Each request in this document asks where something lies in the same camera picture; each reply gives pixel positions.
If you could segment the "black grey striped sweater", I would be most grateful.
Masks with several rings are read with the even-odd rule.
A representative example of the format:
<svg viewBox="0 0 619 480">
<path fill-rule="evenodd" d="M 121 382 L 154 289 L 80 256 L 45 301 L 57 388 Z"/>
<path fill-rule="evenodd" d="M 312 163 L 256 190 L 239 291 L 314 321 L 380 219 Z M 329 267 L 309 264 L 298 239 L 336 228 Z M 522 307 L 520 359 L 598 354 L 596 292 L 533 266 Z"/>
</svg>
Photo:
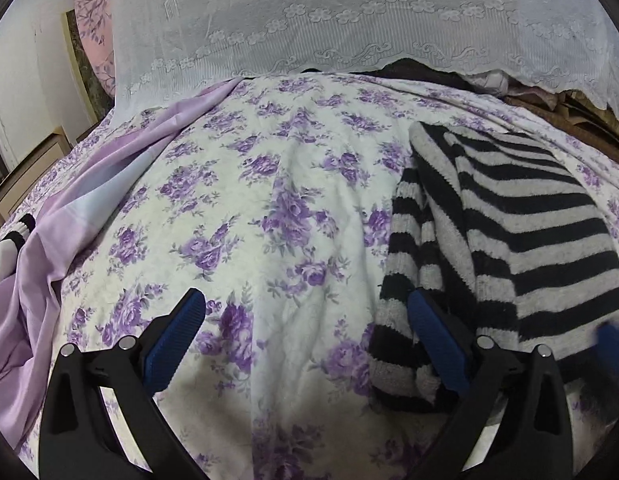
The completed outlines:
<svg viewBox="0 0 619 480">
<path fill-rule="evenodd" d="M 417 289 L 471 334 L 547 344 L 565 382 L 590 378 L 597 328 L 619 326 L 619 256 L 585 188 L 523 133 L 416 122 L 409 143 L 369 344 L 375 397 L 411 413 L 457 402 L 409 323 Z"/>
</svg>

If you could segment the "lilac satin sheet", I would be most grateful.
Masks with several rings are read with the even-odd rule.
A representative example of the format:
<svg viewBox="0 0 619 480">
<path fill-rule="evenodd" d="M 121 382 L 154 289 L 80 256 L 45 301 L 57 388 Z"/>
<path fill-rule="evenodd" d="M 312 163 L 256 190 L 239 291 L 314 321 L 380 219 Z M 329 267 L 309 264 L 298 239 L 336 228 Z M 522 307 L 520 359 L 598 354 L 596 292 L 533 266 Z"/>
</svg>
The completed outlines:
<svg viewBox="0 0 619 480">
<path fill-rule="evenodd" d="M 238 84 L 214 84 L 168 107 L 150 125 L 108 141 L 44 202 L 14 274 L 0 282 L 0 432 L 11 448 L 26 437 L 44 400 L 61 310 L 54 283 L 64 280 L 75 257 L 175 136 Z"/>
</svg>

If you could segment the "brown woven mat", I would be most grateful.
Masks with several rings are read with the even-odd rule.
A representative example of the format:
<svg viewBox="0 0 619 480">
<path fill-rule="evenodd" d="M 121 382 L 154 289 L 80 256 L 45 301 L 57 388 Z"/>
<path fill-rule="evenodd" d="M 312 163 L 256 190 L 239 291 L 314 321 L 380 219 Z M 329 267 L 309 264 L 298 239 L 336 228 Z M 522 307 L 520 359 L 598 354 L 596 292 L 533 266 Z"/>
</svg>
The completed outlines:
<svg viewBox="0 0 619 480">
<path fill-rule="evenodd" d="M 503 101 L 526 108 L 619 164 L 619 120 L 610 107 L 595 107 L 583 92 L 552 94 L 539 88 L 514 88 Z"/>
</svg>

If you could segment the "purple floral bed quilt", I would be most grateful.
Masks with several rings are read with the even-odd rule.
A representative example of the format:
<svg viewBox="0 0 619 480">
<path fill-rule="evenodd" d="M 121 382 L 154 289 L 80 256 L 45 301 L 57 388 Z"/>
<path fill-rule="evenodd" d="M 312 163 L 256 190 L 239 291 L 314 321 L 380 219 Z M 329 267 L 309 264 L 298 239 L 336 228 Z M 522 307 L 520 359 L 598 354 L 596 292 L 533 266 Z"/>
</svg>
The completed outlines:
<svg viewBox="0 0 619 480">
<path fill-rule="evenodd" d="M 443 418 L 376 406 L 367 347 L 414 122 L 541 142 L 619 254 L 619 166 L 529 110 L 427 82 L 247 80 L 165 148 L 74 261 L 54 344 L 108 348 L 195 287 L 205 323 L 156 400 L 210 478 L 402 478 Z"/>
</svg>

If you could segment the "white lace cover cloth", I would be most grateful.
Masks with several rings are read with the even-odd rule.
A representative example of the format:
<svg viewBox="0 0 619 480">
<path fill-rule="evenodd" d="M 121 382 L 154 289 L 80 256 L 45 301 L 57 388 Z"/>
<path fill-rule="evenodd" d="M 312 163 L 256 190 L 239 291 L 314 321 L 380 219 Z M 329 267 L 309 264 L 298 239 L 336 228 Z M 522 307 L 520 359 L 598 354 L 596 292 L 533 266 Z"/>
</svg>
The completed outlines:
<svg viewBox="0 0 619 480">
<path fill-rule="evenodd" d="M 115 118 L 234 77 L 411 58 L 576 89 L 619 118 L 619 31 L 598 0 L 112 0 Z"/>
</svg>

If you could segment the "pink floral pillow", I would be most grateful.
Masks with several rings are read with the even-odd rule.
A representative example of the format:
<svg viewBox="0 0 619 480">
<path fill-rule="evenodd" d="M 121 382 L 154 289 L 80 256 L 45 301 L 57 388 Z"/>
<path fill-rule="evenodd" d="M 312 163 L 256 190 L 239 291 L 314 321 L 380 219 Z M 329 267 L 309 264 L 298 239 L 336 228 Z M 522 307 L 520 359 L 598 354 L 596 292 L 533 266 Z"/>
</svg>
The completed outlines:
<svg viewBox="0 0 619 480">
<path fill-rule="evenodd" d="M 74 0 L 78 34 L 103 90 L 115 96 L 112 0 Z"/>
</svg>

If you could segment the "framed picture against wall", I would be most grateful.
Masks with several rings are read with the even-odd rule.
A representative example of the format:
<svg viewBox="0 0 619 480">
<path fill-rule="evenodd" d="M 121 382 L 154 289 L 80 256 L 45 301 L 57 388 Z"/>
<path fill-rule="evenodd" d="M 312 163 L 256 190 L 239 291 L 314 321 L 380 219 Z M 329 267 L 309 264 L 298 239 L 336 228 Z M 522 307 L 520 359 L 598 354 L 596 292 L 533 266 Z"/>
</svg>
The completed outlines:
<svg viewBox="0 0 619 480">
<path fill-rule="evenodd" d="M 70 65 L 78 84 L 78 91 L 94 122 L 101 120 L 112 109 L 114 101 L 102 87 L 86 55 L 80 39 L 74 10 L 66 11 L 62 18 Z"/>
</svg>

